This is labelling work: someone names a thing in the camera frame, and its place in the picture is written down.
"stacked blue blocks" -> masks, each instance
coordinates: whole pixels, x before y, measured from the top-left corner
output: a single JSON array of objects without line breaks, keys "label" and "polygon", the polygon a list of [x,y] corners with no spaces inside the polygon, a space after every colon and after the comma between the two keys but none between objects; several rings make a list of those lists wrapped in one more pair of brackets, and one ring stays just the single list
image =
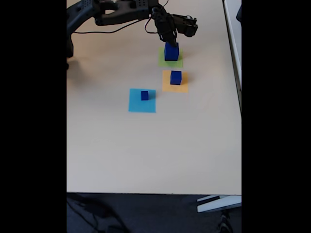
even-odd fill
[{"label": "stacked blue blocks", "polygon": [[181,84],[181,71],[172,71],[171,85],[180,85],[180,84]]},{"label": "stacked blue blocks", "polygon": [[141,100],[149,99],[148,91],[141,91],[140,95],[141,95]]},{"label": "stacked blue blocks", "polygon": [[173,47],[169,42],[165,42],[164,60],[165,61],[177,61],[179,56],[179,46]]}]

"dark carpet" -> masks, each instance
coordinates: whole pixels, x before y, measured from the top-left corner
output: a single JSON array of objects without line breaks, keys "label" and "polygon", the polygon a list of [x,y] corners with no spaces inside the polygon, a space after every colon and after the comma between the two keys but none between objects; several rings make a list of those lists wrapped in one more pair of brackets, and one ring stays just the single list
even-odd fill
[{"label": "dark carpet", "polygon": [[[113,208],[130,233],[217,233],[221,211],[197,213],[196,200],[202,195],[145,195],[145,194],[82,194],[97,199]],[[92,214],[74,201],[70,204],[89,222],[95,224]],[[234,233],[241,233],[242,211],[228,210]],[[114,218],[97,218],[98,229],[119,226]],[[67,205],[68,233],[95,233],[94,229]]]}]

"table surface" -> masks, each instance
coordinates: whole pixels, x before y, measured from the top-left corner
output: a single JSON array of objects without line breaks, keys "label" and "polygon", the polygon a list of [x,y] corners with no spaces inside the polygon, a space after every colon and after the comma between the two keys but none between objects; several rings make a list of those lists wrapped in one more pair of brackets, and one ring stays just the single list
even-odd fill
[{"label": "table surface", "polygon": [[[164,43],[144,31],[145,21],[72,35],[68,192],[242,194],[242,119],[222,1],[170,0],[165,8],[198,20],[194,37],[177,36],[187,94],[162,92]],[[90,19],[77,31],[119,27]],[[156,113],[128,112],[130,88],[155,89]]]}]

